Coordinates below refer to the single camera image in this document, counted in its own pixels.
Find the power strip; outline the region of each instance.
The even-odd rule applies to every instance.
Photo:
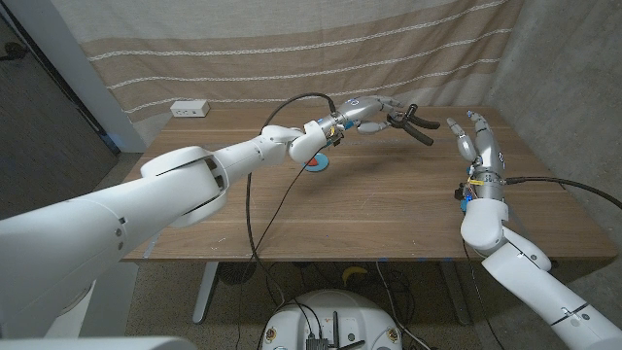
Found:
[[[173,117],[205,117],[210,110],[207,100],[175,101],[171,106]]]

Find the striped curtain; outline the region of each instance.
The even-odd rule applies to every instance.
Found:
[[[133,122],[305,92],[481,103],[521,0],[52,0]],[[309,105],[321,103],[307,100]]]

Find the wooden table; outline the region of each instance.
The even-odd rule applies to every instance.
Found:
[[[472,107],[492,126],[506,164],[505,176],[552,176],[529,147],[487,107]],[[474,136],[468,108],[422,107],[417,115],[441,122],[424,130],[435,141],[426,147],[403,130],[361,136],[346,131],[338,147],[323,150],[329,166],[303,173],[259,247],[267,261],[419,261],[465,258],[460,236],[463,213],[454,189],[467,179],[468,164],[458,154],[448,117]],[[149,159],[190,145],[217,150],[258,134],[268,109],[212,110],[206,118],[172,119],[143,154],[125,181],[140,177]],[[327,114],[326,108],[286,108],[274,123],[302,127]],[[252,222],[257,241],[300,164],[254,172]],[[126,260],[247,261],[251,256],[245,225],[245,181],[233,185],[219,214],[193,227],[167,228],[131,252]],[[552,260],[605,260],[615,246],[562,187],[528,183],[505,188],[506,200]],[[520,232],[520,228],[509,226]]]

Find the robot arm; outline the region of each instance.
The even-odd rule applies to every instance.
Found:
[[[622,331],[593,306],[547,271],[551,262],[537,246],[504,227],[508,220],[503,198],[505,163],[486,120],[468,112],[477,136],[475,145],[452,119],[460,154],[469,162],[466,205],[461,234],[466,244],[487,257],[482,264],[512,294],[531,307],[571,349],[616,349]]]
[[[269,125],[215,152],[176,150],[143,165],[142,179],[0,221],[0,337],[42,336],[71,298],[141,243],[222,209],[240,178],[286,153],[307,161],[343,130],[398,106],[383,96],[351,99],[304,133]]]

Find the yellow cable tie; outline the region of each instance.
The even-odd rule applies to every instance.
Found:
[[[468,179],[468,182],[470,184],[473,184],[473,185],[484,186],[484,182],[483,181]]]

